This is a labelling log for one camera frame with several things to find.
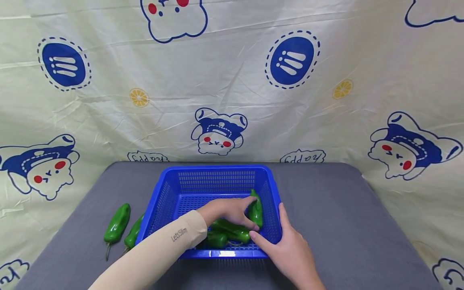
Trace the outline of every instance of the green chili pepper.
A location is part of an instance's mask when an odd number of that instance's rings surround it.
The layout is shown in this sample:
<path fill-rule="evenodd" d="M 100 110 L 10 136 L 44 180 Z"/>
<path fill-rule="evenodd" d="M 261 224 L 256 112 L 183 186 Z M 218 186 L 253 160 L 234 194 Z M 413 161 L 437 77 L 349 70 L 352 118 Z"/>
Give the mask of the green chili pepper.
<path fill-rule="evenodd" d="M 225 249 L 229 239 L 227 235 L 219 231 L 208 231 L 206 239 L 204 239 L 200 245 L 201 249 Z"/>
<path fill-rule="evenodd" d="M 244 244 L 250 241 L 250 230 L 244 226 L 239 226 L 225 219 L 217 219 L 211 225 L 211 229 L 223 232 L 226 236 L 234 241 L 239 241 Z"/>
<path fill-rule="evenodd" d="M 248 207 L 248 217 L 261 229 L 263 227 L 263 205 L 261 204 L 261 198 L 254 189 L 251 190 L 251 196 L 256 197 L 257 200 L 252 202 Z"/>
<path fill-rule="evenodd" d="M 127 227 L 130 217 L 130 205 L 128 203 L 123 204 L 116 211 L 115 215 L 110 221 L 108 228 L 106 229 L 104 241 L 108 245 L 106 248 L 106 260 L 110 254 L 110 247 L 121 240 L 122 234 Z"/>
<path fill-rule="evenodd" d="M 124 239 L 124 244 L 126 245 L 126 248 L 124 249 L 124 252 L 122 253 L 121 257 L 124 256 L 125 253 L 132 250 L 133 247 L 135 247 L 135 241 L 137 240 L 137 236 L 140 232 L 140 225 L 142 224 L 143 216 L 144 214 L 141 217 L 139 217 L 139 219 L 130 229 L 130 232 L 127 235 L 127 237 Z"/>

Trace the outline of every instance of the arm sleeve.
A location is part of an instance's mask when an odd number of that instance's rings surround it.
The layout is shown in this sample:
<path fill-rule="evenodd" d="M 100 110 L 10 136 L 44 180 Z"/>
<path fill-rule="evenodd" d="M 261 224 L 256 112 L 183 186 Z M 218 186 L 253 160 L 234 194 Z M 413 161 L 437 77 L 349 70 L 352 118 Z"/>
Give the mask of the arm sleeve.
<path fill-rule="evenodd" d="M 142 290 L 153 285 L 185 252 L 206 238 L 208 228 L 190 211 L 144 239 L 112 264 L 89 290 Z"/>

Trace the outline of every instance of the patterned backdrop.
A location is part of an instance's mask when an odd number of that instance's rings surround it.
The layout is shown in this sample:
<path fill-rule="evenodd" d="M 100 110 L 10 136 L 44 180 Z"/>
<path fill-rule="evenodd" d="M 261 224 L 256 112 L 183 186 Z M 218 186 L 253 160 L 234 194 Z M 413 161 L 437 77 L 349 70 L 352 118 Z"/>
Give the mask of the patterned backdrop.
<path fill-rule="evenodd" d="M 351 164 L 464 289 L 462 1 L 1 6 L 0 289 L 116 161 Z"/>

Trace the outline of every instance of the cartoon character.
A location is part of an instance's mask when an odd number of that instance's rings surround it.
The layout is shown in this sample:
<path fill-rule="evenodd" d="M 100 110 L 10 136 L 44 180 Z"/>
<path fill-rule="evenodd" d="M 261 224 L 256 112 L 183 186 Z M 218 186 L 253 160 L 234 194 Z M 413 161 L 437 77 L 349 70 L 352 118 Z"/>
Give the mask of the cartoon character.
<path fill-rule="evenodd" d="M 200 123 L 192 132 L 192 140 L 198 140 L 198 152 L 226 156 L 234 148 L 243 144 L 242 132 L 248 126 L 248 120 L 242 114 L 219 115 L 209 108 L 195 112 Z"/>
<path fill-rule="evenodd" d="M 374 145 L 368 153 L 370 158 L 387 166 L 387 179 L 397 176 L 414 179 L 431 164 L 449 161 L 463 151 L 459 141 L 422 130 L 405 112 L 394 112 L 387 124 L 388 128 L 371 134 Z"/>
<path fill-rule="evenodd" d="M 21 277 L 29 270 L 29 263 L 16 259 L 0 267 L 0 290 L 2 285 L 19 281 Z"/>
<path fill-rule="evenodd" d="M 441 258 L 432 272 L 445 289 L 464 290 L 464 267 L 460 263 Z"/>
<path fill-rule="evenodd" d="M 14 187 L 28 194 L 33 189 L 54 200 L 61 187 L 72 184 L 71 164 L 79 160 L 73 136 L 63 134 L 47 144 L 0 148 L 0 171 L 7 171 Z"/>
<path fill-rule="evenodd" d="M 184 36 L 200 36 L 208 25 L 202 0 L 140 0 L 154 40 L 168 43 Z"/>
<path fill-rule="evenodd" d="M 464 22 L 464 6 L 461 1 L 412 0 L 405 16 L 406 24 L 414 28 L 449 20 Z"/>

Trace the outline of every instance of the right hand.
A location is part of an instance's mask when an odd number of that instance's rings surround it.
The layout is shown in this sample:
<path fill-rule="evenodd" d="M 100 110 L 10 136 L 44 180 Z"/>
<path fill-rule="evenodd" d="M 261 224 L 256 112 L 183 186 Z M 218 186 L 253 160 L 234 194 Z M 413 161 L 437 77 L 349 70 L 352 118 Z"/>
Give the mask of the right hand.
<path fill-rule="evenodd" d="M 283 203 L 279 205 L 279 212 L 282 239 L 277 245 L 254 231 L 250 232 L 251 239 L 298 289 L 325 290 L 308 242 L 291 226 Z"/>

